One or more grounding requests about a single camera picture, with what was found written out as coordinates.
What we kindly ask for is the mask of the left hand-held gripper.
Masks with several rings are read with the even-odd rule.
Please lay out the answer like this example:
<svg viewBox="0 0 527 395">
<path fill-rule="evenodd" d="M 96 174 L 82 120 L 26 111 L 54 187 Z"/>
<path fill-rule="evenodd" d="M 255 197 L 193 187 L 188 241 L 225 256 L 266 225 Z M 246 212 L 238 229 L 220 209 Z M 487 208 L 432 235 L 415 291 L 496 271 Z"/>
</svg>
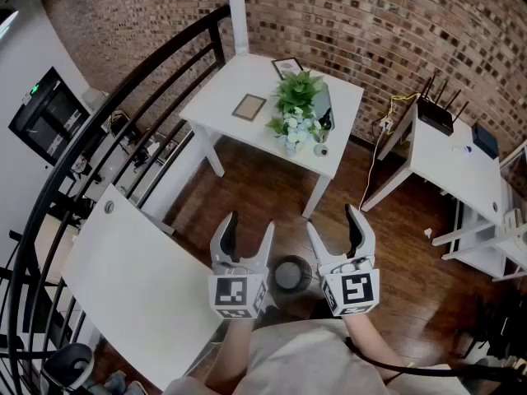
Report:
<svg viewBox="0 0 527 395">
<path fill-rule="evenodd" d="M 257 318 L 268 292 L 268 259 L 273 245 L 275 224 L 271 221 L 256 254 L 236 255 L 238 212 L 232 211 L 217 227 L 210 253 L 213 274 L 208 278 L 211 309 L 220 318 Z"/>
</svg>

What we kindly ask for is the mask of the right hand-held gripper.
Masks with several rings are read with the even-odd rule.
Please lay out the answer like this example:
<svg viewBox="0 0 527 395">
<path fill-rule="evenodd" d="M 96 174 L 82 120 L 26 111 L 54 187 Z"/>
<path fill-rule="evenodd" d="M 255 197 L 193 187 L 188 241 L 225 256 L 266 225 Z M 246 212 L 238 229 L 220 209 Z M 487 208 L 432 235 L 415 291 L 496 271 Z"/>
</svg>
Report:
<svg viewBox="0 0 527 395">
<path fill-rule="evenodd" d="M 332 255 L 311 221 L 306 229 L 319 264 L 321 289 L 334 317 L 365 314 L 380 302 L 380 270 L 375 269 L 375 233 L 363 214 L 345 205 L 349 252 Z"/>
</svg>

